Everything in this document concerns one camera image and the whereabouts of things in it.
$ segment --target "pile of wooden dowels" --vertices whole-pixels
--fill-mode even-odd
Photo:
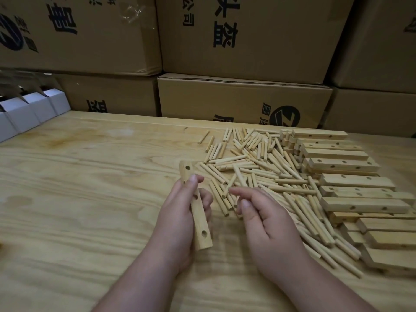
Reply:
[[[231,134],[234,156],[223,158]],[[360,251],[334,231],[320,205],[322,195],[317,181],[299,172],[299,163],[283,150],[279,135],[267,129],[231,128],[225,131],[222,142],[213,144],[214,137],[209,139],[205,160],[198,166],[211,176],[209,185],[222,212],[227,217],[237,208],[238,197],[228,192],[230,187],[259,187],[287,210],[311,256],[322,258],[334,269],[341,265],[361,278],[363,273],[336,254],[334,248],[355,261],[360,259]]]

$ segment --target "right hand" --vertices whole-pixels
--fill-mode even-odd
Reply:
[[[276,284],[287,282],[291,273],[311,260],[292,218],[272,196],[260,188],[232,187],[240,196],[248,246],[258,270]]]

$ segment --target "forearm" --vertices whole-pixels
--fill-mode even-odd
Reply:
[[[377,312],[312,258],[297,260],[297,269],[279,286],[298,311]]]
[[[146,247],[92,311],[164,311],[175,275],[163,256]]]

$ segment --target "wooden table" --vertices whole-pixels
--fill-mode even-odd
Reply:
[[[0,310],[91,309],[148,241],[179,161],[203,160],[206,128],[232,125],[257,126],[72,111],[0,144]],[[416,140],[351,137],[416,193]],[[171,311],[292,311],[253,265],[242,221],[214,203],[213,224]],[[415,279],[335,274],[380,311],[416,311]]]

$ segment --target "circular logo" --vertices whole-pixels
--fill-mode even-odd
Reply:
[[[0,14],[0,27],[9,33],[7,35],[0,31],[0,43],[15,52],[23,48],[24,40],[22,33],[17,25],[6,15]]]
[[[299,121],[299,110],[290,105],[281,106],[270,115],[270,125],[296,127]]]

